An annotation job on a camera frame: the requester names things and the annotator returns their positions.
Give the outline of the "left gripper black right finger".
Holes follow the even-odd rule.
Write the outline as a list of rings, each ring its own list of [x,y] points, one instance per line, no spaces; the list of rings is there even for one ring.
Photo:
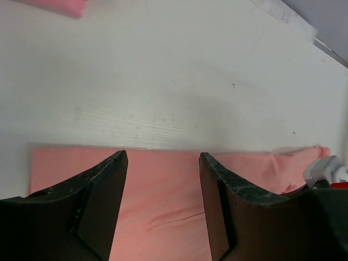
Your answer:
[[[278,195],[199,158],[212,260],[347,260],[347,182]]]

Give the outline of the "salmon pink t shirt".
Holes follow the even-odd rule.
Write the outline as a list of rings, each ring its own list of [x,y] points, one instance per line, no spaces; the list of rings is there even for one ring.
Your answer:
[[[75,176],[112,148],[36,147],[29,191]],[[305,184],[303,173],[331,154],[314,146],[288,153],[232,152],[214,157],[227,169],[277,194]],[[128,170],[111,260],[210,260],[197,151],[128,149]]]

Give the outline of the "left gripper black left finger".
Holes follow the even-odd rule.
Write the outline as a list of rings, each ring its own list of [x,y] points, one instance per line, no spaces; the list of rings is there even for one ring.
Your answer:
[[[108,260],[127,167],[118,151],[54,186],[1,200],[1,260]]]

